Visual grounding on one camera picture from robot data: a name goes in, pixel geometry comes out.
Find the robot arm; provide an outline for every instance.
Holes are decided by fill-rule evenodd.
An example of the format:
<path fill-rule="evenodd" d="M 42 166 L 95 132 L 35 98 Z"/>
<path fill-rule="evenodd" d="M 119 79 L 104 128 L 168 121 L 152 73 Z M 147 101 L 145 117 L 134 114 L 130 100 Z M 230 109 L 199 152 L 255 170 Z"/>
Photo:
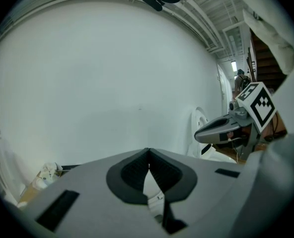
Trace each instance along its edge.
<path fill-rule="evenodd" d="M 239 157 L 246 160 L 275 113 L 271 95 L 264 83 L 250 83 L 235 101 L 230 102 L 227 115 L 211 121 L 194 137 L 200 143 L 224 144 L 231 141 Z M 249 135 L 243 132 L 245 127 L 251 127 Z"/>

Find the person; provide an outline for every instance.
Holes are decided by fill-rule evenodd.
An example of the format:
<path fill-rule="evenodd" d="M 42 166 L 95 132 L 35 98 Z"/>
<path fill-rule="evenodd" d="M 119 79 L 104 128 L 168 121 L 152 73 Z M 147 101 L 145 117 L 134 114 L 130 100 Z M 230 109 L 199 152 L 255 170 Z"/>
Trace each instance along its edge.
<path fill-rule="evenodd" d="M 239 69 L 237 71 L 237 77 L 235 79 L 235 96 L 238 96 L 240 92 L 242 92 L 248 84 L 251 83 L 251 79 L 248 76 L 244 75 L 244 71 Z"/>

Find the ceiling pipe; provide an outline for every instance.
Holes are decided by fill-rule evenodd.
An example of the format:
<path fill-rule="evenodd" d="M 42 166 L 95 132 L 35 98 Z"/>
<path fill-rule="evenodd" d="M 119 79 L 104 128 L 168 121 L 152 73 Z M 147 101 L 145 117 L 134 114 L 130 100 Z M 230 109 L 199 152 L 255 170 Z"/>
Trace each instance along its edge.
<path fill-rule="evenodd" d="M 224 6 L 226 12 L 227 12 L 227 15 L 228 15 L 228 18 L 229 18 L 231 24 L 233 24 L 232 19 L 231 19 L 231 15 L 230 15 L 230 13 L 228 12 L 228 9 L 227 9 L 227 7 L 226 7 L 226 5 L 225 5 L 224 0 L 221 0 L 221 1 L 222 1 L 222 3 L 223 3 L 223 6 Z"/>
<path fill-rule="evenodd" d="M 231 41 L 231 45 L 233 47 L 235 57 L 238 57 L 238 53 L 237 53 L 237 50 L 236 50 L 236 45 L 235 45 L 235 39 L 234 39 L 234 37 L 232 35 L 230 35 L 229 36 L 229 39 Z"/>
<path fill-rule="evenodd" d="M 214 54 L 216 52 L 220 52 L 220 51 L 223 51 L 223 50 L 225 50 L 225 48 L 212 48 L 212 49 L 208 49 L 208 52 L 210 54 Z"/>
<path fill-rule="evenodd" d="M 39 6 L 33 10 L 31 10 L 30 12 L 24 14 L 22 17 L 18 18 L 11 26 L 9 26 L 7 28 L 7 30 L 5 30 L 1 35 L 0 35 L 0 41 L 3 39 L 3 37 L 14 27 L 16 26 L 18 23 L 20 23 L 21 21 L 25 20 L 26 18 L 30 17 L 31 15 L 35 14 L 36 12 L 38 11 L 41 11 L 47 7 L 50 7 L 50 6 L 53 6 L 57 3 L 60 3 L 60 2 L 64 2 L 64 1 L 69 1 L 69 0 L 55 0 L 55 1 L 52 1 L 52 2 L 48 2 L 48 3 L 45 3 L 44 5 L 42 6 Z M 179 18 L 182 22 L 184 22 L 186 25 L 188 25 L 188 27 L 190 27 L 192 30 L 194 30 L 198 35 L 199 37 L 205 42 L 205 44 L 207 46 L 209 46 L 208 44 L 208 41 L 207 39 L 199 32 L 198 29 L 196 29 L 188 20 L 184 19 L 182 16 L 180 16 L 179 14 L 177 14 L 176 12 L 168 9 L 168 8 L 163 8 L 164 11 L 170 13 L 171 15 Z"/>
<path fill-rule="evenodd" d="M 230 43 L 230 41 L 229 41 L 229 39 L 228 39 L 228 36 L 227 36 L 226 32 L 229 31 L 229 30 L 231 30 L 231 29 L 233 29 L 233 28 L 235 28 L 235 27 L 239 27 L 239 26 L 241 26 L 243 23 L 244 23 L 244 21 L 241 21 L 241 22 L 238 22 L 238 23 L 236 23 L 236 24 L 234 24 L 234 25 L 231 25 L 231 26 L 228 26 L 228 27 L 222 29 L 223 34 L 224 34 L 224 37 L 225 37 L 226 42 L 227 42 L 227 45 L 228 45 L 228 48 L 229 48 L 230 51 L 231 51 L 231 55 L 232 55 L 233 60 L 235 60 L 235 57 L 234 57 L 234 54 L 233 54 L 233 51 L 232 51 L 231 43 Z"/>
<path fill-rule="evenodd" d="M 16 14 L 15 15 L 11 15 L 11 13 L 10 13 L 10 16 L 11 16 L 11 18 L 13 18 L 13 20 L 14 21 L 16 21 L 17 19 L 16 19 L 16 16 L 18 17 L 18 18 L 20 18 L 21 17 L 21 15 L 20 14 L 26 14 L 26 13 L 29 13 L 29 7 L 30 6 L 32 6 L 33 4 L 35 4 L 36 2 L 40 2 L 41 0 L 23 0 L 23 1 L 21 1 L 19 4 L 18 4 L 18 6 L 20 6 L 21 4 L 23 4 L 23 6 L 22 6 L 22 8 L 20 8 L 17 12 L 16 12 Z M 212 28 L 212 30 L 213 30 L 213 32 L 215 33 L 215 34 L 219 34 L 218 33 L 218 31 L 215 29 L 215 27 L 214 27 L 214 25 L 212 24 L 212 22 L 209 20 L 209 18 L 208 18 L 208 16 L 200 9 L 200 7 L 193 1 L 193 0 L 189 0 L 189 2 L 192 4 L 192 5 L 194 5 L 194 6 L 196 6 L 196 11 L 206 20 L 206 23 L 208 24 L 208 25 L 210 25 L 211 26 L 211 28 Z M 180 8 L 181 10 L 183 10 L 187 15 L 189 15 L 203 30 L 204 30 L 204 32 L 207 34 L 207 36 L 208 36 L 208 38 L 211 40 L 211 42 L 215 45 L 215 47 L 220 47 L 220 45 L 217 43 L 217 40 L 216 40 L 216 38 L 218 38 L 218 40 L 221 42 L 221 37 L 218 35 L 217 37 L 216 36 L 213 36 L 213 34 L 209 31 L 209 30 L 211 30 L 210 28 L 208 28 L 203 22 L 201 22 L 200 20 L 199 20 L 199 18 L 198 17 L 196 17 L 190 10 L 188 10 L 184 5 L 183 5 L 183 3 L 182 2 L 179 2 L 179 3 L 176 3 L 175 4 L 178 8 Z M 197 34 L 202 38 L 202 40 L 203 40 L 203 42 L 205 43 L 205 45 L 207 46 L 207 47 L 210 47 L 210 45 L 209 45 L 209 43 L 208 43 L 208 39 L 207 38 L 204 38 L 204 36 L 199 32 L 199 30 L 196 30 L 196 28 L 195 27 L 192 27 L 192 29 L 194 30 L 194 31 L 196 31 L 197 32 Z"/>
<path fill-rule="evenodd" d="M 208 25 L 213 30 L 214 34 L 216 35 L 218 41 L 221 43 L 222 48 L 225 48 L 225 44 L 221 38 L 220 33 L 218 32 L 217 28 L 213 25 L 212 21 L 209 19 L 207 14 L 200 8 L 200 6 L 194 1 L 194 0 L 186 0 L 188 4 L 190 4 L 202 17 L 203 19 L 208 23 Z"/>

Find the plastic bag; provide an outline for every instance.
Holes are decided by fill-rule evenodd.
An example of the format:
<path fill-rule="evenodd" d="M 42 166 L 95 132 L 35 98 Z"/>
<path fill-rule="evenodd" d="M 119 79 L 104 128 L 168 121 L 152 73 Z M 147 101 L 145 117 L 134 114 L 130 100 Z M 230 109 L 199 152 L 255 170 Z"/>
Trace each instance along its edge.
<path fill-rule="evenodd" d="M 55 182 L 59 179 L 61 172 L 57 172 L 56 170 L 62 170 L 62 167 L 55 162 L 53 163 L 46 163 L 43 165 L 42 169 L 40 170 L 39 177 L 43 179 L 43 182 L 46 185 L 50 185 L 51 183 Z"/>

